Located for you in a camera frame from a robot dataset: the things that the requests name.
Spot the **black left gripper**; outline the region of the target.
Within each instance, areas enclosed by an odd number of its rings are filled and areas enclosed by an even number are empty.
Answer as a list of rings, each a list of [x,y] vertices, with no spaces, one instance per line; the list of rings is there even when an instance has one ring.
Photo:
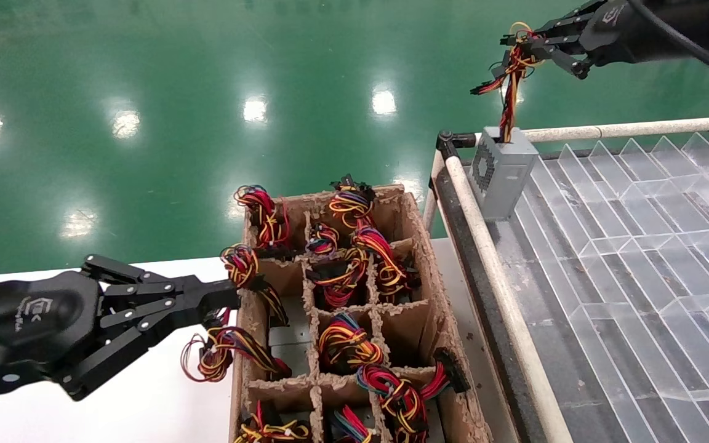
[[[104,311],[130,310],[95,332],[101,295]],[[0,281],[0,394],[45,380],[84,400],[170,334],[222,308],[240,308],[231,280],[166,277],[99,254],[87,256],[80,274]]]

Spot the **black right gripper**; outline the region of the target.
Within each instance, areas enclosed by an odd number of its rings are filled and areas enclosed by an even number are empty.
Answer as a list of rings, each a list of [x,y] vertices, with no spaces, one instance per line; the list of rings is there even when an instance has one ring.
[[[582,34],[582,45],[577,41]],[[540,39],[540,58],[577,79],[586,79],[592,66],[647,62],[641,50],[641,18],[627,1],[589,1],[539,28],[516,22],[501,45]]]

